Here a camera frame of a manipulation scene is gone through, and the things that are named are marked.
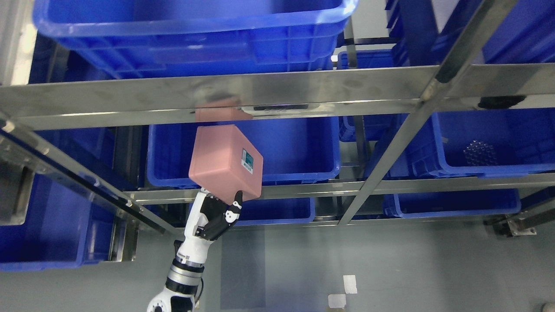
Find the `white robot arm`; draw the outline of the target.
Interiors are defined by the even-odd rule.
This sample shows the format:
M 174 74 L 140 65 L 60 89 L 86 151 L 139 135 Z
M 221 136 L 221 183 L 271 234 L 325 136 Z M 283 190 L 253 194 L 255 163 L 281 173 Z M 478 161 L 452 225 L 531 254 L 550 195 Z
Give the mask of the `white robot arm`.
M 194 312 L 204 290 L 203 272 L 212 243 L 238 222 L 241 190 L 226 203 L 201 189 L 193 201 L 163 289 L 148 303 L 147 312 Z

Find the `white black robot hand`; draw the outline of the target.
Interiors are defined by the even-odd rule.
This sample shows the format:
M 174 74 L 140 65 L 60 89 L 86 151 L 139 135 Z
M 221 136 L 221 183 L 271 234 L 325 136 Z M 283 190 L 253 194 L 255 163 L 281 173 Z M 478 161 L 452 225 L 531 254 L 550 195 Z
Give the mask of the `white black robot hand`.
M 205 264 L 210 246 L 237 223 L 242 205 L 242 190 L 236 192 L 229 204 L 201 189 L 190 209 L 185 239 L 176 252 L 176 260 L 187 265 Z

